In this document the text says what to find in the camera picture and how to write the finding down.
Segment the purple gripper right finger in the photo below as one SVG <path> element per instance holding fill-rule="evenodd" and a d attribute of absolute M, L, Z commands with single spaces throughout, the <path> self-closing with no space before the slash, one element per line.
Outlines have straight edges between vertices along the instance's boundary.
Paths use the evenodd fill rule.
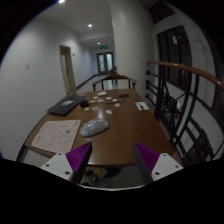
<path fill-rule="evenodd" d="M 167 153 L 158 154 L 146 146 L 135 143 L 133 152 L 145 184 L 152 183 L 182 169 Z"/>

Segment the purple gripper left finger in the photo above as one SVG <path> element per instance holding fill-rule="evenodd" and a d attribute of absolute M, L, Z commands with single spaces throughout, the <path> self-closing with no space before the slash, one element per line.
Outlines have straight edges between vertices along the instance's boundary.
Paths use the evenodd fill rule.
<path fill-rule="evenodd" d="M 70 152 L 59 152 L 41 168 L 65 180 L 79 184 L 92 154 L 92 143 L 87 142 Z"/>

